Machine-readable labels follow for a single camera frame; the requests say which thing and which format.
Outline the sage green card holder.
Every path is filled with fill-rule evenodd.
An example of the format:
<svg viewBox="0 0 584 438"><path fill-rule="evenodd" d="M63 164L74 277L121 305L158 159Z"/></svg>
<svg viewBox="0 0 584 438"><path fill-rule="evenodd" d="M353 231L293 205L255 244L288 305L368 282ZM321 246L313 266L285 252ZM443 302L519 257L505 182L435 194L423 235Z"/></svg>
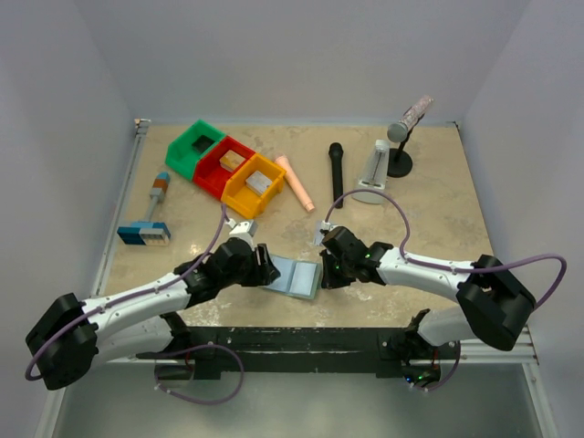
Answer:
<svg viewBox="0 0 584 438"><path fill-rule="evenodd" d="M263 289L288 297L312 300L320 287L322 266L317 263L272 255L280 277Z"/></svg>

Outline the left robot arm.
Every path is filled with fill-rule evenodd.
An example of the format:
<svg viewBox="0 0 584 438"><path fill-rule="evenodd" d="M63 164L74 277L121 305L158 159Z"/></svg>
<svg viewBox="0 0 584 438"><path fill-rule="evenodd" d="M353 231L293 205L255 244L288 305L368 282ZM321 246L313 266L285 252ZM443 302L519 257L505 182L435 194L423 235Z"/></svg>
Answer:
<svg viewBox="0 0 584 438"><path fill-rule="evenodd" d="M280 276L266 245L232 237L150 284L113 297L58 297L26 335L32 360L28 381L50 391L80 380L105 355L105 342L151 318L163 318L211 301L232 285L268 286Z"/></svg>

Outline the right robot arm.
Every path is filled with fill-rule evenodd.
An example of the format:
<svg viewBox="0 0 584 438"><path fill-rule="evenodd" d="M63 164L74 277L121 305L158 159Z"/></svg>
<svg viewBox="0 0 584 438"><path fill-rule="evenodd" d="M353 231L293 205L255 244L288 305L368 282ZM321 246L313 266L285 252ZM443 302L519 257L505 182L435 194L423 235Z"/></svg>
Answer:
<svg viewBox="0 0 584 438"><path fill-rule="evenodd" d="M322 244L324 288L355 281L410 287L456 304L446 310L425 309L413 318L402 339L392 343L401 355L409 351L426 358L448 342L467 339L510 351L536 307L527 288L490 255L475 262L448 262L442 270L438 259L423 257L415 264L393 245L367 246L344 226L325 231Z"/></svg>

